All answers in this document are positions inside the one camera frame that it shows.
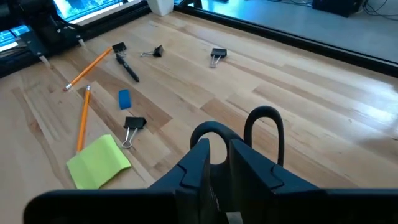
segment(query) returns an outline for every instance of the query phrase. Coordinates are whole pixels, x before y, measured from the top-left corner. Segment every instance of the green sticky note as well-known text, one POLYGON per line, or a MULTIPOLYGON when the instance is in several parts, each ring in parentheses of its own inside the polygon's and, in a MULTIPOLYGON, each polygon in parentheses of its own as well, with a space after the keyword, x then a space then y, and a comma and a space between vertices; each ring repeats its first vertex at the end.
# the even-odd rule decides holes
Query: green sticky note
POLYGON ((112 135, 106 134, 71 158, 67 166, 78 189, 98 189, 131 164, 112 135))

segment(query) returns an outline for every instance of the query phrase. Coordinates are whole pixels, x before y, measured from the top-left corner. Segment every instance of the wooden table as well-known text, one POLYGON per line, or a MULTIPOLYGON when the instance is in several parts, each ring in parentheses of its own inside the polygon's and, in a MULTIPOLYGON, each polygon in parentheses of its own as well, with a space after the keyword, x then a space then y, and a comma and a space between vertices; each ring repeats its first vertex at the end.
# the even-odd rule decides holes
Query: wooden table
MULTIPOLYGON (((285 127, 285 167, 321 187, 398 186, 398 80, 185 14, 153 14, 118 27, 0 80, 0 217, 20 223, 25 204, 53 189, 73 189, 66 162, 75 154, 84 87, 92 86, 85 145, 104 134, 124 140, 126 116, 146 128, 123 150, 132 168, 103 188, 148 187, 187 151, 190 134, 215 119, 243 133, 257 106, 279 110, 285 127), (107 46, 124 42, 135 83, 113 54, 71 91, 62 88, 107 46), (162 58, 140 58, 162 44, 162 58), (213 47, 228 49, 216 69, 213 47), (132 108, 118 108, 129 89, 132 108)), ((221 138, 212 162, 223 161, 221 138)), ((262 119, 254 148, 275 161, 277 130, 262 119)))

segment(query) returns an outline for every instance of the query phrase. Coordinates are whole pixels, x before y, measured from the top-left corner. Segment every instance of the wood grain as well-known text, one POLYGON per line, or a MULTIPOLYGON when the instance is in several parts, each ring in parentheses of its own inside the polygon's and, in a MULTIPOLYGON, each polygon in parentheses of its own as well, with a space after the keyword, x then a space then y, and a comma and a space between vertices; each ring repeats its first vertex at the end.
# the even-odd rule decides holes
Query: wood grain
MULTIPOLYGON (((398 187, 398 80, 240 30, 174 12, 149 14, 0 80, 0 217, 20 223, 25 204, 53 189, 72 189, 66 162, 74 155, 84 87, 92 87, 87 146, 104 134, 124 141, 126 116, 148 123, 130 150, 132 168, 104 188, 150 186, 189 150, 193 129, 217 120, 242 135, 257 106, 279 110, 285 128, 285 168, 322 187, 398 187), (62 88, 107 46, 124 42, 132 81, 109 54, 69 92, 62 88), (140 58, 162 44, 163 57, 140 58), (213 47, 228 49, 216 69, 213 47), (132 108, 120 110, 118 92, 132 108)), ((215 134, 211 162, 224 161, 215 134)), ((277 130, 256 122, 253 148, 276 160, 277 130)))

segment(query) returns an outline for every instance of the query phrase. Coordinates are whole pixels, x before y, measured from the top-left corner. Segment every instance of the pencil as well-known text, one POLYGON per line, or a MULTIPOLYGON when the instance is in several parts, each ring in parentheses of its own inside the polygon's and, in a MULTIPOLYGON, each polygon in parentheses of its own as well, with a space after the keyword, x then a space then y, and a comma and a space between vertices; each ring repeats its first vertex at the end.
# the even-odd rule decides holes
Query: pencil
POLYGON ((112 47, 108 47, 98 58, 94 60, 89 66, 87 66, 75 79, 72 80, 72 82, 68 83, 65 88, 63 89, 64 91, 68 91, 76 82, 78 82, 83 76, 85 76, 98 62, 100 62, 104 57, 110 53, 112 50, 112 47))
POLYGON ((85 93, 85 104, 83 106, 83 111, 81 112, 79 137, 78 137, 78 140, 77 140, 77 152, 80 152, 83 149, 83 145, 84 145, 84 137, 85 137, 85 128, 86 128, 86 119, 87 119, 87 109, 88 109, 88 99, 89 99, 89 97, 90 97, 90 85, 87 85, 86 93, 85 93))

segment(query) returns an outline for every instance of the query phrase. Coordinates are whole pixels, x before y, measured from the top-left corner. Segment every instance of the pencil eraser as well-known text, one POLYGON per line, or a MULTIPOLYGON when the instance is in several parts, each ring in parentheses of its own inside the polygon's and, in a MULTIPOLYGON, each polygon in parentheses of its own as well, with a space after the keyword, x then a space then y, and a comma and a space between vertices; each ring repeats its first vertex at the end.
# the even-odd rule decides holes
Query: pencil eraser
POLYGON ((131 107, 129 90, 120 90, 119 91, 119 107, 121 110, 131 107))

